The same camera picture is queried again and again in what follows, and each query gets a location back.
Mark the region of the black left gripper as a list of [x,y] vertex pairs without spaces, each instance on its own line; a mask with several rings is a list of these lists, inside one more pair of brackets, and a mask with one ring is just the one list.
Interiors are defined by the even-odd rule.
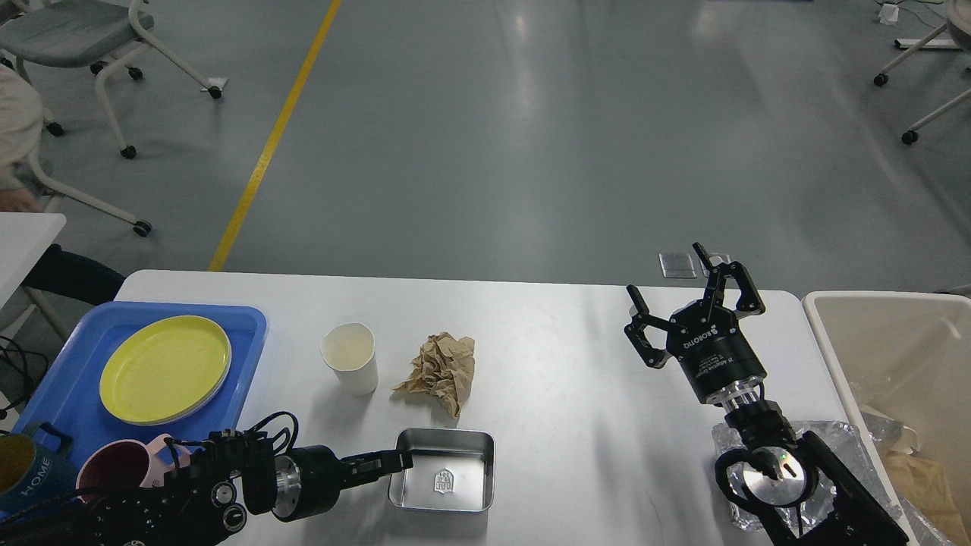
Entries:
[[339,459],[323,445],[294,448],[274,458],[276,501],[272,514],[292,522],[330,511],[343,488],[375,483],[413,468],[409,450],[375,450]]

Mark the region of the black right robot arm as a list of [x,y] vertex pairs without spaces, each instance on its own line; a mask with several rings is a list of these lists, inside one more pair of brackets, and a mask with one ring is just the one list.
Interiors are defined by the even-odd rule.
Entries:
[[668,318],[649,311],[628,284],[633,315],[624,334],[650,369],[670,357],[697,400],[724,410],[741,445],[714,464],[719,491],[755,516],[775,545],[905,545],[907,533],[818,433],[797,433],[777,402],[767,400],[767,372],[740,322],[765,304],[741,262],[693,251],[708,273],[700,300]]

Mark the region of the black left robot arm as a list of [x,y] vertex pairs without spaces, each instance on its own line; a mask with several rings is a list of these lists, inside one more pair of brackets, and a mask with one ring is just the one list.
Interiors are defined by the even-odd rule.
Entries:
[[15,512],[2,521],[4,545],[216,545],[247,518],[294,522],[330,511],[343,491],[413,467],[408,450],[338,457],[323,445],[298,448],[299,422],[267,431],[274,412],[245,431],[200,441],[166,438],[176,462],[159,487],[89,486]]

